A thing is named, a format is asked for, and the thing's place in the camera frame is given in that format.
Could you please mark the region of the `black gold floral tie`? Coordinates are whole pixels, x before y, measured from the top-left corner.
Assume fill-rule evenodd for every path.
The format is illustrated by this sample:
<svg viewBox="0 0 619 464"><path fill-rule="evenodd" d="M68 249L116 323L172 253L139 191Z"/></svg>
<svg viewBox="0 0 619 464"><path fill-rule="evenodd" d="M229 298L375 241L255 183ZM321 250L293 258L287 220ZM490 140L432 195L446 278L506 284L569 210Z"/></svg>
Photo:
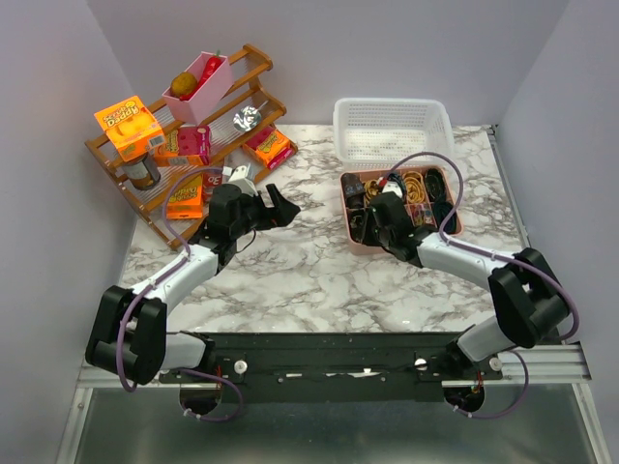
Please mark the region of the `black gold floral tie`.
<svg viewBox="0 0 619 464"><path fill-rule="evenodd" d="M348 227L353 242L368 247L372 244L373 232L366 209L351 210L348 215Z"/></svg>

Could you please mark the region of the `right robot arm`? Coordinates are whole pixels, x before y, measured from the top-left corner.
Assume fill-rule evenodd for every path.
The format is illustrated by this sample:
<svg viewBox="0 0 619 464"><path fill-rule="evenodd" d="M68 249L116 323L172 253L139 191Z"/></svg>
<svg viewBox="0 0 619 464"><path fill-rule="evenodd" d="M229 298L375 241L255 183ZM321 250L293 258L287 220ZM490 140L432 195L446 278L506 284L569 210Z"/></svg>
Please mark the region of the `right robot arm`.
<svg viewBox="0 0 619 464"><path fill-rule="evenodd" d="M397 260L457 276L487 290L494 315L458 336L445 355L447 371L469 377L480 362L512 347L532 348L571 312L545 258L534 248L503 256L416 226L394 193L365 208L362 243L382 247Z"/></svg>

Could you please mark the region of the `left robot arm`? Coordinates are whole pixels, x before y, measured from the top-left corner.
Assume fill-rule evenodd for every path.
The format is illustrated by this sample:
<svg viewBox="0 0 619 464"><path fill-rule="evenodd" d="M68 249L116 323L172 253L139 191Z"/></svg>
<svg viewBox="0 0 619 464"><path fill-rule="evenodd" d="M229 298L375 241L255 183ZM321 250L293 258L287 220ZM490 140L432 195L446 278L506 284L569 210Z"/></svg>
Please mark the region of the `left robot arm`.
<svg viewBox="0 0 619 464"><path fill-rule="evenodd" d="M215 188L208 217L172 262L131 288L113 285L105 290L85 360L117 374L129 392L165 369L181 368L195 382L207 380L215 360L206 341L171 333L167 317L197 286L224 269L237 252L239 238L285 227L299 214L299 206L285 199L275 185L267 191L270 206L252 187Z"/></svg>

